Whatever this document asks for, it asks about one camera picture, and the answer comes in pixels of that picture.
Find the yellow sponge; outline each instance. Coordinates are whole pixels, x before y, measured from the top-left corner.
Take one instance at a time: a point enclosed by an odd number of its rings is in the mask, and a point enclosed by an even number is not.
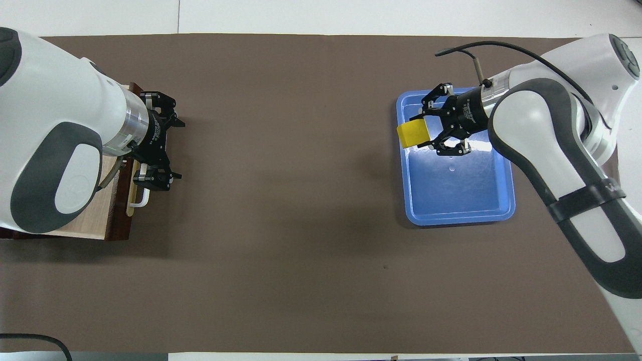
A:
[[[397,127],[397,134],[399,134],[401,146],[404,148],[410,148],[411,146],[430,140],[425,119],[415,119],[399,125]]]

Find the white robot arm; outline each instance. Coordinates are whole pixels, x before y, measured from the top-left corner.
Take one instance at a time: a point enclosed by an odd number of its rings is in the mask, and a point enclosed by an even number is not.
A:
[[[148,171],[135,182],[169,190],[180,174],[169,168],[166,131],[184,126],[174,106],[162,93],[126,90],[86,58],[0,28],[0,227],[45,233],[70,222],[100,190],[102,155],[140,161]]]
[[[471,45],[484,44],[438,55]],[[444,131],[414,145],[465,155],[471,151],[466,138],[488,129],[493,147],[530,179],[642,355],[641,218],[600,168],[615,148],[621,106],[639,79],[638,63],[626,44],[609,34],[542,57],[557,68],[540,61],[516,66],[460,96],[453,95],[451,84],[438,85],[411,122],[425,126],[424,116],[438,115]],[[436,109],[439,96],[448,98]],[[461,142],[446,146],[451,137]]]

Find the blue tray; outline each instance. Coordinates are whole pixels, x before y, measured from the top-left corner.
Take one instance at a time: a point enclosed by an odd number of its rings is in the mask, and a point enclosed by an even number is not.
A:
[[[469,89],[455,89],[455,94]],[[419,113],[426,94],[428,91],[409,91],[399,97],[397,124]],[[445,99],[438,99],[435,105]],[[427,116],[426,124],[432,137],[442,131],[439,117]],[[496,222],[515,213],[510,161],[492,148],[487,131],[473,134],[469,144],[473,151],[461,157],[442,157],[427,148],[403,149],[399,145],[406,215],[412,223]]]

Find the cable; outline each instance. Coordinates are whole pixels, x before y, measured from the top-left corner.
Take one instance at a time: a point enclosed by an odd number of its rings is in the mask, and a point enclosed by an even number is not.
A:
[[[65,358],[67,359],[67,361],[73,361],[71,359],[71,353],[69,352],[67,346],[65,346],[65,344],[63,344],[61,340],[54,339],[50,336],[37,335],[35,333],[0,333],[0,340],[1,339],[30,339],[51,342],[52,344],[60,347],[60,350],[63,354],[65,354]]]
[[[521,46],[513,45],[513,44],[510,44],[510,43],[507,43],[507,42],[502,42],[502,41],[486,40],[486,41],[472,42],[470,44],[464,44],[464,45],[461,45],[461,46],[456,46],[454,48],[443,49],[443,50],[440,50],[440,51],[436,52],[435,56],[436,57],[441,57],[442,55],[451,54],[451,53],[454,53],[455,51],[462,51],[464,49],[473,48],[475,46],[483,46],[483,45],[501,46],[503,48],[508,48],[508,49],[513,49],[513,50],[519,51],[520,53],[523,53],[523,54],[528,55],[529,57],[532,57],[533,59],[535,59],[535,60],[539,61],[540,63],[544,64],[549,69],[554,71],[556,74],[561,76],[562,79],[566,80],[569,84],[571,84],[571,86],[574,87],[580,93],[580,95],[582,95],[589,103],[593,104],[593,100],[591,99],[591,97],[573,79],[571,79],[563,71],[558,69],[555,65],[551,64],[550,62],[548,62],[548,60],[544,59],[543,57],[540,57],[539,55],[533,53],[532,51],[530,51],[528,49],[522,48]]]
[[[482,73],[482,65],[480,64],[480,60],[477,59],[476,56],[474,56],[470,51],[467,50],[457,50],[459,53],[464,53],[468,55],[472,60],[473,64],[475,66],[475,73],[477,74],[477,80],[479,80],[480,85],[484,85],[484,87],[488,88],[492,84],[490,81],[487,79],[484,79],[483,73]]]
[[[123,165],[123,156],[116,158],[116,162],[112,166],[112,169],[109,171],[109,173],[107,173],[107,176],[105,176],[105,179],[103,179],[103,181],[100,182],[100,184],[96,187],[96,191],[94,192],[97,192],[107,187],[109,185],[109,182],[111,182],[112,179],[114,179],[114,177],[116,176],[116,173],[118,173],[118,170],[120,170],[121,165]]]

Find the black cable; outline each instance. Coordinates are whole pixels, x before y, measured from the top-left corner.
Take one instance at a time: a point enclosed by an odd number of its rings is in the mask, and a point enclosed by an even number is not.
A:
[[[535,60],[539,61],[540,63],[544,64],[549,69],[554,71],[556,74],[561,76],[562,79],[566,80],[569,84],[571,84],[571,86],[574,87],[580,93],[580,95],[582,95],[589,103],[593,104],[593,100],[591,99],[591,97],[573,79],[571,79],[563,71],[558,69],[555,65],[551,64],[550,62],[548,62],[548,60],[544,59],[543,57],[540,57],[539,55],[533,53],[532,51],[530,51],[528,49],[522,48],[521,46],[513,45],[513,44],[510,44],[510,43],[507,43],[507,42],[502,42],[502,41],[486,40],[486,41],[472,42],[470,44],[464,44],[464,45],[461,45],[461,46],[456,46],[454,48],[440,50],[440,51],[435,53],[435,56],[436,57],[441,57],[442,55],[451,54],[451,53],[454,53],[455,51],[463,52],[462,50],[464,50],[464,49],[473,48],[475,46],[483,46],[483,45],[501,46],[503,48],[508,48],[508,49],[513,49],[513,50],[519,51],[520,53],[523,53],[523,54],[528,55],[529,57],[532,57],[533,59],[535,59]]]
[[[457,50],[457,51],[458,51],[459,53],[464,53],[464,54],[468,55],[468,56],[469,56],[469,57],[471,57],[473,60],[477,59],[477,57],[476,57],[476,56],[474,56],[470,51],[463,50],[463,49],[462,49],[462,50]]]
[[[0,333],[0,340],[1,339],[30,339],[51,342],[52,344],[60,347],[60,350],[63,354],[65,354],[65,358],[67,359],[67,361],[72,361],[71,353],[69,352],[67,346],[65,346],[65,344],[63,344],[61,340],[54,339],[50,336],[37,335],[35,333]]]

